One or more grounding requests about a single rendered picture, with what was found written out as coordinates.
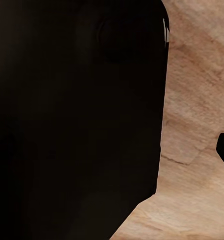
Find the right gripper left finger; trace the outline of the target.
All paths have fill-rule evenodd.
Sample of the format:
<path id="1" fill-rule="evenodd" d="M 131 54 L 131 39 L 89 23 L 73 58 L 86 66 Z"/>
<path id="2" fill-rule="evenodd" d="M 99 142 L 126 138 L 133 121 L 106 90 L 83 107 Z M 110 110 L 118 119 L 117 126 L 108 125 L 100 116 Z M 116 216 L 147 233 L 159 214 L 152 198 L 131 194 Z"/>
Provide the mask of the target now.
<path id="1" fill-rule="evenodd" d="M 0 136 L 0 179 L 17 153 L 17 144 L 13 133 Z"/>

